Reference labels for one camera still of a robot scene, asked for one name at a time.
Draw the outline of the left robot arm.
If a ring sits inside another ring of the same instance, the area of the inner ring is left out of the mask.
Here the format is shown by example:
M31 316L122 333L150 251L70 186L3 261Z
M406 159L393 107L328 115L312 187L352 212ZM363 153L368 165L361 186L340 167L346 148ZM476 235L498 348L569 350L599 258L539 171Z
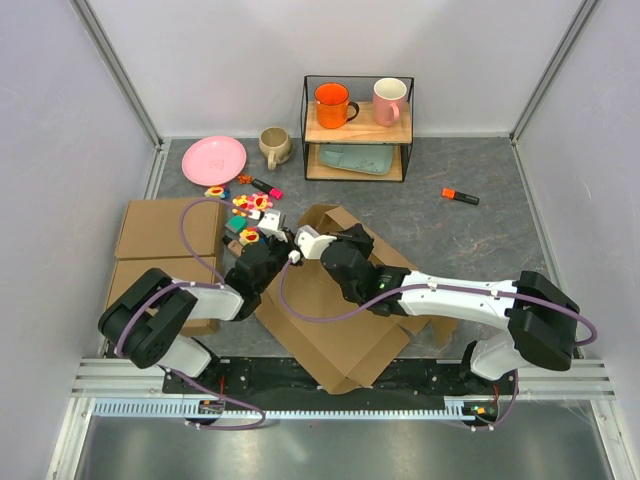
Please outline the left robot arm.
M295 250L293 240L292 231L284 228L245 246L217 284L175 279L153 267L106 309L98 330L113 344L115 355L136 367L164 367L184 374L196 392L211 392L220 378L219 359L184 336L182 328L194 319L246 319Z

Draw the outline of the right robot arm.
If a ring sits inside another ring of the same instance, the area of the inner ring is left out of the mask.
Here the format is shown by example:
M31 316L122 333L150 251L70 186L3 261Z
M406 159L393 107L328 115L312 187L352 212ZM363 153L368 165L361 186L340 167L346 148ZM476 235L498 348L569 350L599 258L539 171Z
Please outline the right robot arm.
M375 265L374 240L359 224L323 238L320 263L343 298L388 317L443 316L497 329L466 349L458 381L483 392L493 381L526 366L570 369L579 308L545 276L524 271L516 280L463 281L404 267Z

